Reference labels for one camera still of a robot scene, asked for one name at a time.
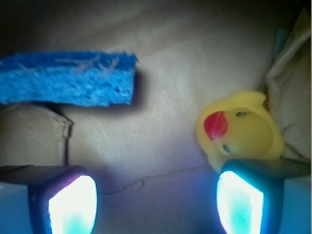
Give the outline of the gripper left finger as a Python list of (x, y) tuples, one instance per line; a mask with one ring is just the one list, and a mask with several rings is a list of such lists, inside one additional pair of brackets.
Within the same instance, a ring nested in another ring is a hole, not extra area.
[(97, 185), (82, 166), (3, 166), (2, 234), (90, 234), (98, 209)]

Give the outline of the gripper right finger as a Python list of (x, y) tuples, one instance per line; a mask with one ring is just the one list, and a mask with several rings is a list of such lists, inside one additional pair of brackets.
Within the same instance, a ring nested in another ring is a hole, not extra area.
[(310, 234), (311, 166), (289, 159), (230, 160), (217, 182), (220, 222), (228, 234)]

